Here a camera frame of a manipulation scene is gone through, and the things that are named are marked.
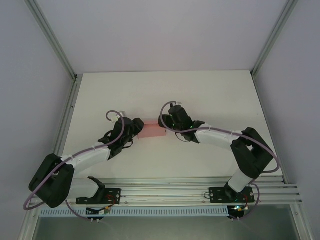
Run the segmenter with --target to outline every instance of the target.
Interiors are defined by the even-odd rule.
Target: glass panel
[[[41,217],[33,240],[297,240],[289,206],[259,206],[250,217]]]

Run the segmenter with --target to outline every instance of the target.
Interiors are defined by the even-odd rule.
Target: white tabletop
[[[63,154],[86,149],[112,130],[114,124],[106,120],[107,111],[125,111],[131,119],[158,119],[168,101],[182,102],[192,120],[213,127],[234,131],[255,128],[274,149],[248,70],[120,72],[83,75]],[[238,169],[231,151],[184,143],[172,132],[133,141],[131,148],[82,172],[81,177],[229,177]],[[266,170],[275,167],[272,160]],[[268,176],[282,176],[282,172]]]

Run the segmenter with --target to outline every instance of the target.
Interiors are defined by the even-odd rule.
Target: white wall
[[[248,70],[287,0],[38,0],[77,74]]]
[[[14,240],[71,82],[24,1],[1,1],[0,32],[0,239]]]
[[[320,238],[320,1],[299,1],[256,80],[289,180]]]

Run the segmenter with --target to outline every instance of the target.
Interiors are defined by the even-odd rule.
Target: pink block
[[[142,120],[144,127],[138,134],[138,139],[161,137],[166,135],[166,129],[159,126],[157,120]]]

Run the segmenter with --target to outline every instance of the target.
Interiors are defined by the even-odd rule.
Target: pink foam block
[[[166,129],[159,126],[157,120],[143,120],[144,127],[138,134],[138,139],[161,137],[166,135]]]

